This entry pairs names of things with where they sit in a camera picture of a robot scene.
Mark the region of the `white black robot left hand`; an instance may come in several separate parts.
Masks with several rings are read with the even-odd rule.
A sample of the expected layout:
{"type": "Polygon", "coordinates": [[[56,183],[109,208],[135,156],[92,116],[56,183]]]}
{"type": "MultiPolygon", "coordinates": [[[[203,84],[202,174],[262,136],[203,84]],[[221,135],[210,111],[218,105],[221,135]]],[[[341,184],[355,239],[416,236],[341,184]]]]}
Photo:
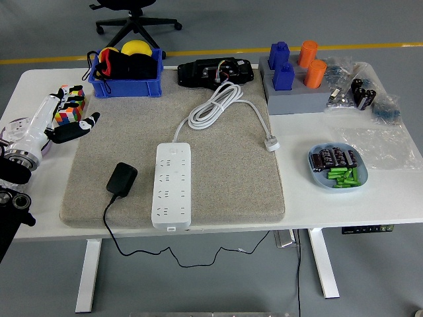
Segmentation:
{"type": "Polygon", "coordinates": [[[61,144],[88,134],[100,118],[98,112],[84,120],[53,127],[54,116],[60,110],[76,106],[84,100],[79,94],[82,89],[81,85],[63,85],[55,94],[45,97],[23,136],[6,148],[5,157],[28,160],[36,165],[41,161],[42,149],[49,141],[61,144]]]}

